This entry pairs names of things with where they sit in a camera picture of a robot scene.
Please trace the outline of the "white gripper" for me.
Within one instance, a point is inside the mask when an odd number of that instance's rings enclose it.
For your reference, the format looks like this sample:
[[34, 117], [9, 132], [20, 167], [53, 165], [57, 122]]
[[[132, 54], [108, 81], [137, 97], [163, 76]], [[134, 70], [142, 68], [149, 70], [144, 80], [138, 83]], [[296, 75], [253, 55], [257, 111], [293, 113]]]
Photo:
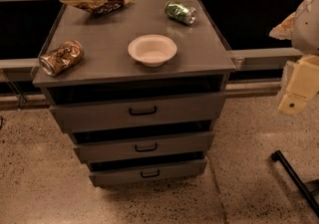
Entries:
[[277, 110], [295, 116], [319, 93], [319, 0], [303, 0], [296, 13], [291, 13], [274, 27], [269, 36], [290, 40], [304, 54], [296, 63], [288, 62], [281, 87], [282, 98]]

